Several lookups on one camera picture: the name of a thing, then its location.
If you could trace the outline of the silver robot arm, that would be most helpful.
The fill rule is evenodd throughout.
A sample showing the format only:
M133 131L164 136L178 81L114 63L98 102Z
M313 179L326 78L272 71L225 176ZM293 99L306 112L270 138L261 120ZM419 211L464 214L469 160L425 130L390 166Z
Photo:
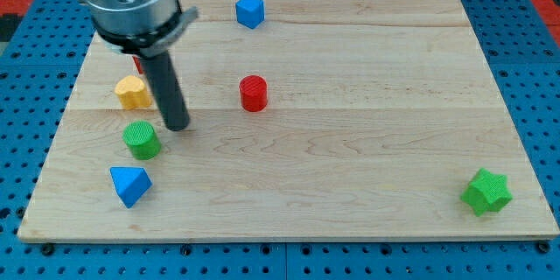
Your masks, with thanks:
M165 127L184 130L190 116L169 49L198 18L198 8L184 10L180 0L78 2L89 8L94 27L110 49L139 59Z

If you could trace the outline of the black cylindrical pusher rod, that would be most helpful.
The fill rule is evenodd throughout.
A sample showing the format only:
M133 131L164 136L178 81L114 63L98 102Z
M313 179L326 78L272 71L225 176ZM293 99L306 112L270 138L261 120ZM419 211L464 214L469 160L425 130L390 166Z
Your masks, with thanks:
M190 116L168 52L150 58L141 58L140 64L150 90L168 130L184 130Z

